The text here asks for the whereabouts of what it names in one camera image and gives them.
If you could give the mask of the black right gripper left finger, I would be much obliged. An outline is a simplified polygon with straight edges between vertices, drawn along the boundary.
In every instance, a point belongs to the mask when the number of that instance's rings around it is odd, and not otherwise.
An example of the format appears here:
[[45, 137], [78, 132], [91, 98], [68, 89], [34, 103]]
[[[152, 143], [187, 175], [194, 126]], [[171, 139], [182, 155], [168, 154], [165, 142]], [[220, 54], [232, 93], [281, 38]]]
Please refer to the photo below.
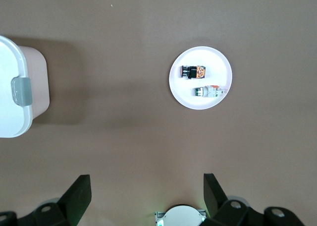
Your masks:
[[91, 179], [80, 175], [54, 202], [45, 203], [28, 215], [18, 218], [14, 211], [0, 213], [2, 226], [76, 226], [91, 202]]

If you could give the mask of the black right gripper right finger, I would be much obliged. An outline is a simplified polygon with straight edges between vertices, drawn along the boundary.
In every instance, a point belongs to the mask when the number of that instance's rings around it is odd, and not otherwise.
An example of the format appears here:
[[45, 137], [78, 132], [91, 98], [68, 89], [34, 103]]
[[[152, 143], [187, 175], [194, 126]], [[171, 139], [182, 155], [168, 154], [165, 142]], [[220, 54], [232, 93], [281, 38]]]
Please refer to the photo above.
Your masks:
[[304, 226], [286, 208], [267, 207], [261, 214], [242, 201], [229, 200], [212, 173], [204, 174], [204, 201], [210, 217], [202, 226]]

